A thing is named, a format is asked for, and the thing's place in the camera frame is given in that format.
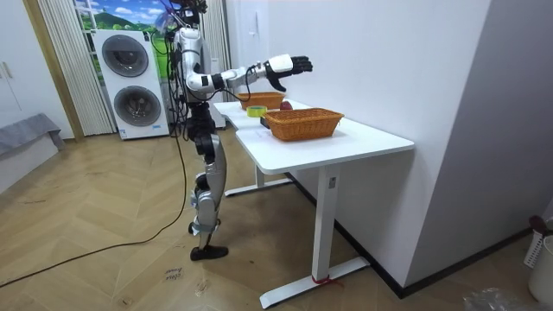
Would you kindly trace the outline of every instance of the robot leg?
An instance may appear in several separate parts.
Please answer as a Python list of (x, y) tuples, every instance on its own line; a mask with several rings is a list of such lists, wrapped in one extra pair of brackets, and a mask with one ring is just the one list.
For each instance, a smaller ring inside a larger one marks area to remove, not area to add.
[(222, 246), (211, 246), (209, 241), (219, 221), (219, 207), (215, 205), (211, 191), (196, 192), (196, 210), (197, 215), (191, 228), (194, 234), (200, 235), (200, 244), (194, 247), (190, 252), (190, 260), (197, 261), (202, 259), (215, 259), (224, 257), (228, 254), (228, 248)]
[(217, 135), (205, 136), (198, 140), (196, 147), (205, 156), (206, 173), (196, 178), (196, 188), (192, 198), (197, 210), (191, 229), (200, 234), (200, 244), (190, 253), (193, 261), (215, 259), (228, 254), (226, 247), (211, 246), (211, 236), (218, 225), (219, 203), (226, 182), (225, 151)]

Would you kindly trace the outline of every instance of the washing machine door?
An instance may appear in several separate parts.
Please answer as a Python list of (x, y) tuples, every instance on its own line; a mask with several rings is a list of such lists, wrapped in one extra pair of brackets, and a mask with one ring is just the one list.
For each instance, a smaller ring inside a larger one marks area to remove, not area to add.
[(159, 118), (162, 104), (149, 89), (141, 86), (127, 86), (115, 96), (113, 108), (127, 124), (148, 126)]
[(128, 35), (114, 35), (102, 46), (107, 66), (121, 76), (134, 78), (148, 68), (148, 54), (140, 42)]

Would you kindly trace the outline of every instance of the curtain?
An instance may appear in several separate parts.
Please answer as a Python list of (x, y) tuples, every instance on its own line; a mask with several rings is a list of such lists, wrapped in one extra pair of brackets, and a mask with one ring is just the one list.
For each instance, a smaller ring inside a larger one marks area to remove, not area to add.
[[(211, 57), (219, 60), (219, 70), (231, 69), (231, 55), (228, 46), (228, 29), (226, 28), (226, 9), (224, 0), (207, 0), (207, 13), (200, 15), (201, 32), (211, 52)], [(224, 93), (225, 101), (230, 99)]]
[(115, 132), (72, 1), (38, 3), (85, 136)]

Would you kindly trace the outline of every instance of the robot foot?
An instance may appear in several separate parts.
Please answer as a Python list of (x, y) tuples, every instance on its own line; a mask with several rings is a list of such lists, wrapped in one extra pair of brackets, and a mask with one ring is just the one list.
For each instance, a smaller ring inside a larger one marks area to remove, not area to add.
[[(191, 222), (190, 224), (188, 224), (188, 233), (189, 233), (189, 234), (194, 234), (194, 231), (192, 230), (192, 225), (193, 225), (193, 224), (194, 224), (193, 222)], [(217, 219), (217, 225), (221, 225), (221, 219)]]
[(203, 250), (194, 247), (190, 252), (190, 260), (198, 261), (203, 259), (217, 259), (228, 255), (228, 248), (225, 246), (207, 245)]

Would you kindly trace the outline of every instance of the woven basket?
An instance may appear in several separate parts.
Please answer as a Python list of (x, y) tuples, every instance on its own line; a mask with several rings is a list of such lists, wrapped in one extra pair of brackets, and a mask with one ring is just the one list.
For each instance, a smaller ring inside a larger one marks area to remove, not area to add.
[(240, 103), (242, 103), (242, 109), (244, 110), (253, 105), (264, 105), (267, 109), (280, 109), (284, 94), (280, 92), (257, 92), (252, 93), (248, 101), (246, 101), (248, 93), (240, 93), (237, 97), (240, 98)]
[(342, 117), (322, 108), (265, 113), (273, 136), (285, 142), (332, 136)]

